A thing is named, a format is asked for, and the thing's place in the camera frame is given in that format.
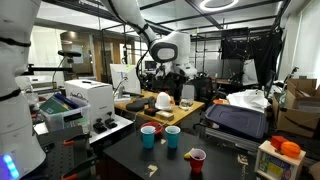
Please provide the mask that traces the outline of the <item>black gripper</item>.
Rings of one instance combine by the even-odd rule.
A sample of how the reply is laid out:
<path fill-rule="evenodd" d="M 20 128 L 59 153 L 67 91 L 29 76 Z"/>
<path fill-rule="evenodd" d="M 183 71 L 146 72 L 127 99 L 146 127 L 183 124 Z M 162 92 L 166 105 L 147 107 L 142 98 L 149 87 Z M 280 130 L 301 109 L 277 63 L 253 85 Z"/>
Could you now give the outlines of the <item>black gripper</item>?
<path fill-rule="evenodd" d="M 183 84 L 186 82 L 184 76 L 169 73 L 165 77 L 156 77 L 154 79 L 154 89 L 156 92 L 167 92 L 173 97 L 174 104 L 180 104 L 180 97 Z"/>

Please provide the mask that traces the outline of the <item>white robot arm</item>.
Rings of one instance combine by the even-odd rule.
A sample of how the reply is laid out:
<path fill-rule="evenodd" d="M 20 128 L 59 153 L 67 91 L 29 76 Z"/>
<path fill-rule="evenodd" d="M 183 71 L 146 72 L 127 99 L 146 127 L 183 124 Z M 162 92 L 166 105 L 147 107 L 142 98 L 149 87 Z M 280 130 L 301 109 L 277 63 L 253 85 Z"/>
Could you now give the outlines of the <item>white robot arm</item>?
<path fill-rule="evenodd" d="M 0 180 L 19 180 L 39 167 L 46 154 L 36 137 L 27 98 L 16 78 L 27 69 L 30 36 L 42 0 L 0 0 Z M 173 31 L 155 35 L 137 0 L 99 0 L 120 22 L 148 45 L 149 54 L 165 65 L 163 73 L 197 75 L 189 62 L 190 36 Z"/>

